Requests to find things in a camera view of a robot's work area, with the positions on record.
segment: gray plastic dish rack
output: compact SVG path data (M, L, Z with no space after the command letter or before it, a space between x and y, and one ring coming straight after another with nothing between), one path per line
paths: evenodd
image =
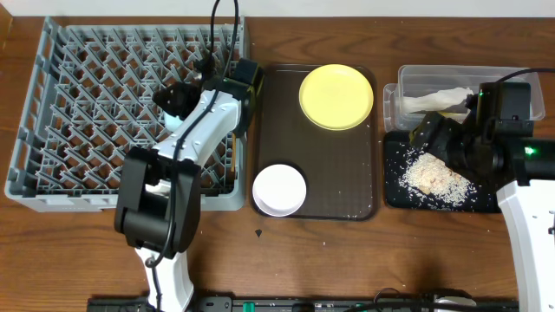
M217 67L229 53L232 28L214 28ZM193 61L206 54L209 33L209 25L61 27L47 17L6 196L36 211L115 208L126 152L170 134L153 93L198 75ZM249 57L244 18L237 39L235 61ZM204 211L234 211L245 202L246 139L235 143L234 164L229 133L202 172Z

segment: plastic container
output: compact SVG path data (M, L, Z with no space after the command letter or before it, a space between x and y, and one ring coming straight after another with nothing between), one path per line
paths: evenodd
M413 130L424 118L425 112L407 113L403 109L403 97L421 97L440 90L470 88L479 92L482 82L497 81L523 68L501 68L485 66L450 65L404 65L399 68L398 84L388 84L383 89L383 118L386 132L391 130ZM528 82L532 88L530 103L531 120L545 117L544 98L538 74L530 73L512 78L510 81ZM451 107L448 117L462 122L467 116L464 107Z
M198 74L192 62L202 57L209 33L209 25L61 27L47 17L6 196L36 211L115 208L126 152L171 133L153 93ZM214 35L219 64L232 25L216 25ZM248 57L244 18L237 35L233 52ZM222 138L201 173L202 210L232 211L245 202L246 139L234 142L233 163L232 143L231 133Z

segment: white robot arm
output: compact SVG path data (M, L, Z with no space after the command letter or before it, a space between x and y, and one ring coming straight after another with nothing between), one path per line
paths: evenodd
M131 149L122 169L114 227L126 236L127 244L136 249L145 264L151 290L148 301L154 307L180 312L191 300L193 284L187 271L186 249L199 223L201 167L229 132L239 138L245 135L263 80L257 63L241 59L233 76L219 84L217 93L206 89L194 99L191 94L196 90L181 85L153 97L159 106L172 104L175 106L171 109L178 107L180 111L187 110L185 101L193 98L196 104L181 125L152 150ZM183 144L177 146L183 135ZM173 162L176 148L179 151ZM167 196L171 183L175 183L176 190L173 222ZM156 270L151 270L147 261L159 259L163 250Z
M555 311L555 192L553 180L516 181L497 191L513 248L522 312Z
M177 139L194 120L206 109L214 95L214 90L204 91L200 96L199 105L181 123L169 138L154 146L158 154L162 157L171 159ZM195 164L203 166L218 143L230 131L234 130L241 118L241 102L234 99L231 94L219 92L218 99L209 114L189 133L183 144L178 160L189 159ZM146 189L151 193L169 193L170 184L161 180L157 185L146 185ZM136 249L137 254L143 263L149 258L156 258L159 252L148 248ZM149 289L156 289L154 284L153 272L145 266ZM161 297L160 306L164 311L184 311L189 305L193 295L193 283L189 279L187 269L186 251L178 252L172 259L164 258L157 266L158 284L160 286ZM157 292L151 291L148 302L152 306L157 305Z
M480 84L463 124L427 113L410 143L463 177L497 192L505 217L522 312L555 312L555 140L532 137L530 85Z

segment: wooden table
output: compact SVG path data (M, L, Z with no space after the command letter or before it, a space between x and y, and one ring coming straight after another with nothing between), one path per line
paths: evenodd
M206 18L60 18L68 24L206 23ZM403 64L555 67L555 20L466 18L249 18L251 58L263 64L349 63L374 72L382 89ZM17 17L0 61L0 177L23 107L42 18ZM555 75L541 75L555 137ZM36 213L0 198L0 307L84 310L91 296L147 292L140 259L113 229L114 211ZM257 237L255 230L262 230ZM362 223L263 218L250 205L203 212L189 250L197 289L236 296L371 297L465 289L515 298L511 246L501 215L406 211L382 206Z

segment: green light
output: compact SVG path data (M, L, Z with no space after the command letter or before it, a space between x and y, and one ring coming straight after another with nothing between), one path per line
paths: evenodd
M533 153L536 153L536 150L529 146L526 146L524 148L524 153L526 153L526 155L532 155Z

